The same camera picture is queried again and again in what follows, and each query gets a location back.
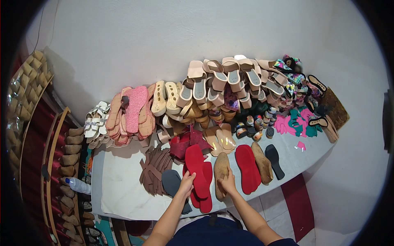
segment hand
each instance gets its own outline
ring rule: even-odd
[[[196,173],[194,172],[190,175],[189,171],[186,171],[185,175],[180,182],[180,186],[176,195],[182,196],[182,198],[186,199],[191,194],[191,190],[194,188],[193,180],[196,177]]]
[[[232,170],[229,166],[227,169],[229,170],[229,175],[224,176],[223,178],[220,177],[217,181],[227,193],[234,195],[238,192],[237,188],[235,187],[235,175],[232,174]]]

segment white table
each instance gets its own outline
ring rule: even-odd
[[[251,145],[253,139],[244,137],[237,139],[233,135],[237,146],[241,144]],[[298,141],[305,143],[306,150],[295,149]],[[156,134],[152,135],[151,145],[157,146]],[[241,189],[241,173],[235,160],[235,151],[228,155],[230,167],[235,175],[235,183],[240,194],[245,200],[251,200],[270,190],[273,190],[298,174],[304,172],[326,154],[334,144],[331,144],[324,132],[319,132],[318,137],[296,137],[289,133],[281,135],[275,132],[272,139],[265,135],[258,142],[264,151],[266,146],[273,144],[279,153],[279,164],[285,173],[281,180],[274,179],[268,184],[260,186],[250,195],[246,195]],[[145,151],[137,141],[132,141],[129,146],[123,148],[108,148],[102,145],[95,149],[92,169],[92,207],[93,212],[99,215],[120,218],[125,220],[158,220],[171,202],[171,197],[148,194],[143,185],[139,183],[142,168],[139,161],[145,160]],[[206,161],[214,165],[216,157],[210,154]],[[182,176],[183,165],[173,164],[173,169]],[[210,185],[212,196],[212,212],[233,206],[230,198],[223,202],[216,199],[215,183]],[[181,218],[202,215],[189,200],[192,212],[182,215]]]

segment brown cork board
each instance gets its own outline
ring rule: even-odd
[[[339,130],[350,119],[346,109],[329,87],[320,101],[320,104],[324,106],[332,106],[328,116],[330,116],[331,120],[334,122],[334,126],[337,130]]]

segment person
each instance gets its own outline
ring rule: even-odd
[[[229,175],[219,178],[218,183],[230,196],[247,230],[231,214],[212,213],[196,218],[179,220],[183,206],[193,189],[196,173],[185,173],[178,192],[167,210],[158,220],[143,246],[179,245],[267,245],[293,246],[293,239],[284,239],[272,230],[263,217],[239,194],[235,176],[229,167]]]

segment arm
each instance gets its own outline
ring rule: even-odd
[[[274,241],[283,239],[268,226],[263,217],[245,201],[241,194],[239,194],[235,187],[235,176],[232,174],[231,168],[229,167],[228,169],[229,175],[225,176],[224,179],[219,178],[218,182],[227,194],[230,195],[247,230],[260,239],[264,245],[269,245]]]
[[[190,196],[193,187],[193,180],[196,173],[190,176],[189,171],[185,173],[180,183],[178,192],[172,199],[170,206],[154,226],[151,235],[143,244],[144,246],[164,246],[174,236],[180,214],[185,205],[186,198]]]

